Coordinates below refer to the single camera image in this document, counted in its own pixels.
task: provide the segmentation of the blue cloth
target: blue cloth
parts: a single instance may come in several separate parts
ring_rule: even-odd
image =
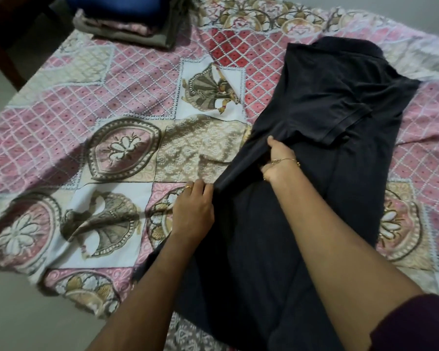
[[[169,14],[170,0],[67,0],[73,9],[82,8],[87,17],[162,26]]]

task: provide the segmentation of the bedsheet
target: bedsheet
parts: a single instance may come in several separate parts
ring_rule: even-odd
[[[281,0],[192,0],[170,52],[74,31],[0,113],[0,269],[110,315],[169,234],[184,183],[214,182],[247,139],[286,44],[324,35],[370,40],[423,81],[398,134],[377,250],[439,294],[439,37]],[[174,313],[166,348],[228,347]]]

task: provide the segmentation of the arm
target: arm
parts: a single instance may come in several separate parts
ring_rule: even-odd
[[[88,351],[164,348],[182,275],[214,222],[212,196],[211,184],[205,186],[202,180],[187,184],[174,203],[173,229],[164,248]]]
[[[271,159],[295,159],[283,143],[269,137],[268,144]],[[267,164],[262,172],[343,346],[368,350],[378,323],[422,290],[333,212],[295,162]]]

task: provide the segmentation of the gold bracelet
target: gold bracelet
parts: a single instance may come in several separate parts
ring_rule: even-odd
[[[291,158],[275,159],[275,160],[270,161],[270,164],[271,164],[271,165],[276,165],[276,164],[278,164],[280,161],[283,161],[283,160],[292,160],[292,161],[294,161],[298,166],[301,166],[301,164],[299,163],[298,160],[296,160],[296,159],[291,159]]]

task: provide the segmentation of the white floral design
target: white floral design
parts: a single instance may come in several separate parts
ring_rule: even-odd
[[[121,139],[115,137],[116,142],[109,145],[109,160],[120,161],[125,157],[130,157],[130,153],[133,152],[137,146],[141,143],[141,138],[135,134],[129,136],[123,136]]]
[[[395,231],[400,230],[402,227],[400,223],[397,221],[397,211],[395,210],[387,210],[384,213],[384,216],[380,220],[380,235],[386,238],[387,240],[395,239],[396,233]]]
[[[5,253],[9,256],[20,255],[34,244],[38,234],[39,224],[34,223],[31,214],[26,213],[0,233],[0,248],[5,247]]]

